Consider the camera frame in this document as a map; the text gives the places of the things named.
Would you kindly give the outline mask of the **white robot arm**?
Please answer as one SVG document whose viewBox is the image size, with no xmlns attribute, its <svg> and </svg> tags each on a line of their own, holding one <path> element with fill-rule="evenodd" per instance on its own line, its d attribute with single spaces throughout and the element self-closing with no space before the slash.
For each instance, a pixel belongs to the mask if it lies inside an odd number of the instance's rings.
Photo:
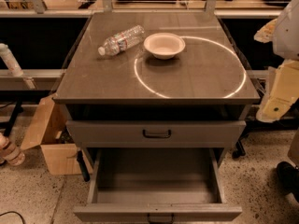
<svg viewBox="0 0 299 224">
<path fill-rule="evenodd" d="M 280 120 L 299 98 L 299 0 L 291 0 L 276 19 L 254 35 L 254 39 L 271 42 L 274 53 L 284 59 L 256 115 L 261 122 L 274 122 Z"/>
</svg>

